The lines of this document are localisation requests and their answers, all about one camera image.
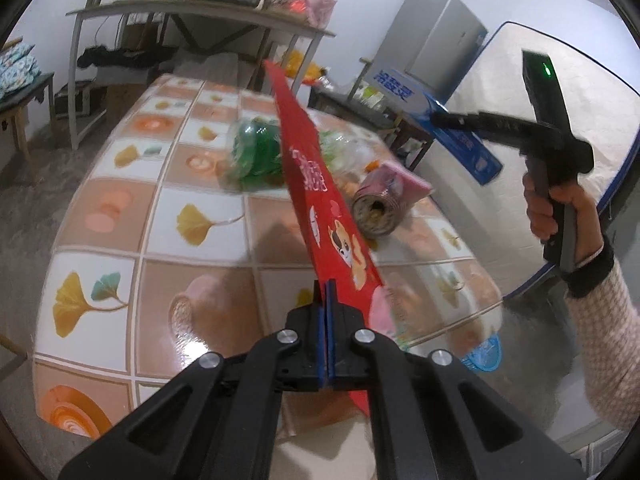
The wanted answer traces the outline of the person's right hand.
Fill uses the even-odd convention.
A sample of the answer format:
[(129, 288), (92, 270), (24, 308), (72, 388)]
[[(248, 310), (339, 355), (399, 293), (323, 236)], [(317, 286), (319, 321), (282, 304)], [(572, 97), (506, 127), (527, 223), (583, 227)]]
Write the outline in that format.
[[(536, 193), (534, 180), (530, 174), (524, 174), (523, 185), (530, 230), (542, 242), (546, 242), (559, 231), (558, 224), (552, 218), (552, 203), (548, 198)], [(575, 208), (575, 263), (576, 266), (581, 266), (584, 261), (590, 261), (599, 255), (604, 246), (596, 201), (577, 182), (566, 182), (554, 186), (550, 188), (549, 193), (552, 200)]]

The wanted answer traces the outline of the checkered right sleeve forearm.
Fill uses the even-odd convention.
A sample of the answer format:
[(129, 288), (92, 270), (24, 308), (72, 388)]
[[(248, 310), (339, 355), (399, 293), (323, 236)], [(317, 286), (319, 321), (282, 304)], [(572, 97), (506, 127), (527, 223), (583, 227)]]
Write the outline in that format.
[(605, 242), (564, 281), (582, 348), (586, 397), (600, 418), (629, 430), (639, 418), (639, 312), (611, 244)]

